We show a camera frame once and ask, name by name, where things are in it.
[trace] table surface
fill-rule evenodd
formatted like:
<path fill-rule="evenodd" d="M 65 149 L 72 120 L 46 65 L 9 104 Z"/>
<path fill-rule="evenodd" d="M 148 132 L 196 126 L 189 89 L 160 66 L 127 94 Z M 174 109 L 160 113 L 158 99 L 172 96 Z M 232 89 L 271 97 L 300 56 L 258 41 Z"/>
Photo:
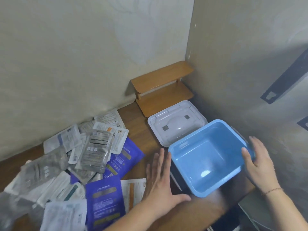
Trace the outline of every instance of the table surface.
<path fill-rule="evenodd" d="M 145 157 L 123 179 L 145 178 L 146 164 L 151 162 L 154 153 L 159 151 L 161 145 L 136 103 L 127 105 L 118 112 L 126 128 L 129 129 L 129 138 L 145 154 Z M 34 160 L 42 155 L 41 144 L 0 162 L 0 191 L 13 180 L 27 160 Z M 179 193 L 172 180 L 171 189 L 173 193 Z M 204 231 L 253 189 L 254 186 L 245 177 L 244 172 L 241 172 L 206 198 L 192 196 L 191 202 L 179 204 L 167 215 L 158 219 L 149 230 Z M 28 217 L 23 216 L 16 221 L 13 230 L 30 231 L 35 228 Z"/>

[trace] purple packet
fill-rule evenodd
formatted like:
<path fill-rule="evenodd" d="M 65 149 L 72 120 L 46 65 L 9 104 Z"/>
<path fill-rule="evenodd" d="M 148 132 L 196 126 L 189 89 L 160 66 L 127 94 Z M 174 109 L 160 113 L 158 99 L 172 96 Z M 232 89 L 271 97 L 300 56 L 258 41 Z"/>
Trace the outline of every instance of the purple packet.
<path fill-rule="evenodd" d="M 70 181 L 70 184 L 75 184 L 76 182 L 79 182 L 79 179 L 70 172 L 70 175 L 71 175 L 71 181 Z"/>
<path fill-rule="evenodd" d="M 111 154 L 110 161 L 107 162 L 103 178 L 118 175 L 122 178 L 128 171 L 130 171 L 142 158 L 143 152 L 137 145 L 126 138 L 123 149 L 119 155 Z"/>
<path fill-rule="evenodd" d="M 88 231 L 101 231 L 125 215 L 119 176 L 86 184 Z"/>

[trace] thin beaded bracelet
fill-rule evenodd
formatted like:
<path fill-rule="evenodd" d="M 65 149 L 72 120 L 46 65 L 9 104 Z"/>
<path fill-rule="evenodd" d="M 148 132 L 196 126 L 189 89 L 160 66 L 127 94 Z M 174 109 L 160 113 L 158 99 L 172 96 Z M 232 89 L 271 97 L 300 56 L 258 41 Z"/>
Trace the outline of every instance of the thin beaded bracelet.
<path fill-rule="evenodd" d="M 268 193 L 270 193 L 270 192 L 272 192 L 274 190 L 283 190 L 283 189 L 281 187 L 275 188 L 275 189 L 269 190 L 268 192 L 264 193 L 264 195 L 267 195 Z"/>

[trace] blue plastic container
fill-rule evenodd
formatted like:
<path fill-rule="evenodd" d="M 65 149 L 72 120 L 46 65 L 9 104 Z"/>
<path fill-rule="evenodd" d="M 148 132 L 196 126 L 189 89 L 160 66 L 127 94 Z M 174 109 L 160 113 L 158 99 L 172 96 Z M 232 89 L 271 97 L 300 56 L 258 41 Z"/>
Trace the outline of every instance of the blue plastic container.
<path fill-rule="evenodd" d="M 171 167 L 171 172 L 178 183 L 186 183 L 192 194 L 206 197 L 241 171 L 242 147 L 255 156 L 228 124 L 214 120 L 169 147 L 176 167 Z"/>

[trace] white plastic lid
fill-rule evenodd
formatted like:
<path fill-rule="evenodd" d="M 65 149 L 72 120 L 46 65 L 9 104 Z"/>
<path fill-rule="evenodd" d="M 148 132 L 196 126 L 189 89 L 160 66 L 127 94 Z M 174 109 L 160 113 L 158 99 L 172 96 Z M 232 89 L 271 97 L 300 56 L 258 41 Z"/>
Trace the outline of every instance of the white plastic lid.
<path fill-rule="evenodd" d="M 181 101 L 148 118 L 148 124 L 164 147 L 206 125 L 206 118 L 188 100 Z"/>

